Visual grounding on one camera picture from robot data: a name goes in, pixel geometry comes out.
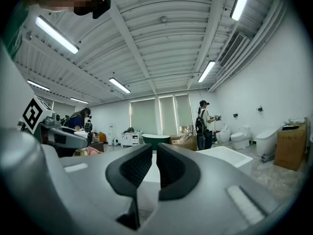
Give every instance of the black pants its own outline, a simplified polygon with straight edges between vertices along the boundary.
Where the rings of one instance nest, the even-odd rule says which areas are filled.
[[[197,143],[199,150],[210,149],[212,146],[212,131],[197,134]]]

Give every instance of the dark blue shirt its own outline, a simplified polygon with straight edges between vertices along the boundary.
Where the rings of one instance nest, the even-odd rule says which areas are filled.
[[[74,129],[76,125],[78,125],[80,128],[83,127],[83,118],[81,116],[75,116],[69,119],[69,128]]]

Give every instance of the air conditioner vent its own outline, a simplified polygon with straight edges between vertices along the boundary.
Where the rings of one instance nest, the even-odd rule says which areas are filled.
[[[220,62],[220,66],[224,67],[224,65],[236,54],[238,47],[241,42],[246,38],[246,36],[242,33],[238,33],[235,41],[231,44],[228,52],[225,54],[224,58]]]

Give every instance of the toilet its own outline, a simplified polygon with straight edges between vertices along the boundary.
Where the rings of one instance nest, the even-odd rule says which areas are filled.
[[[223,129],[216,134],[216,139],[218,143],[226,143],[229,141],[230,129],[226,123],[223,125]]]
[[[250,127],[244,126],[239,128],[240,132],[237,132],[230,136],[233,142],[234,149],[243,149],[249,146],[249,140],[251,137]]]
[[[256,152],[259,157],[275,152],[277,142],[277,130],[269,129],[256,136]]]

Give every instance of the bathtub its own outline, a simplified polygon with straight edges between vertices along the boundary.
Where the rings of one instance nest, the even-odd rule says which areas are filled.
[[[251,174],[253,158],[231,150],[224,146],[219,146],[207,150],[197,151],[199,153],[224,160],[238,168],[248,176]]]
[[[198,152],[207,156],[224,160],[250,176],[253,163],[253,158],[251,157],[243,155],[224,146]],[[158,192],[160,190],[160,171],[157,166],[157,155],[153,154],[152,165],[137,189],[138,208],[141,210],[153,212],[157,207]]]
[[[145,143],[152,144],[152,149],[157,149],[158,143],[170,143],[170,136],[159,136],[159,135],[151,135],[151,134],[142,134],[142,139]]]

